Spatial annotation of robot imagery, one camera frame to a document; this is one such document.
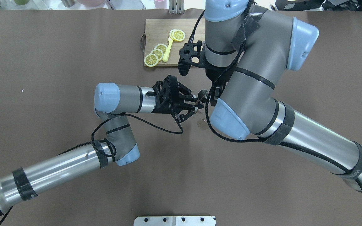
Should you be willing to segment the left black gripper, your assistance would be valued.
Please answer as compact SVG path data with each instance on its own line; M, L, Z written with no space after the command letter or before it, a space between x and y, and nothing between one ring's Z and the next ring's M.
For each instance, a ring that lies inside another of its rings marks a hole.
M163 81L157 81L152 87L156 94L156 104L152 113L171 114L176 122L182 123L200 109L200 105L191 105L198 98L191 90L177 81L177 77L168 75Z

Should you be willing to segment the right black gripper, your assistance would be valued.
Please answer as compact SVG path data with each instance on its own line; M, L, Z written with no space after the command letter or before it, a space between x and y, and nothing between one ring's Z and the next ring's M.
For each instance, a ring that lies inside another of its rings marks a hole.
M212 85L208 90L210 94L210 105L215 107L217 104L217 99L223 93L226 84L229 82L232 75L232 66L214 66L209 62L204 63L204 68L206 70L206 76L209 80L212 81Z

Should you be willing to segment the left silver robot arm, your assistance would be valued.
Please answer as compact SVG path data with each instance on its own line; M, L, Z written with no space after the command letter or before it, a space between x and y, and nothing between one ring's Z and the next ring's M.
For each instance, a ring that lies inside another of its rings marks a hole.
M94 109L106 138L92 136L87 143L0 177L0 216L78 176L111 163L124 166L136 161L140 152L128 120L134 113L169 114L179 126L202 108L192 91L171 75L152 87L99 83Z

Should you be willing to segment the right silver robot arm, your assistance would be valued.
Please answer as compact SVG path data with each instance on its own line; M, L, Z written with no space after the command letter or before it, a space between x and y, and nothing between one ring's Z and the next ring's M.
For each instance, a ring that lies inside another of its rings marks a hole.
M362 28L341 13L275 12L251 0L207 0L209 63L235 68L209 113L233 143L280 148L362 193Z

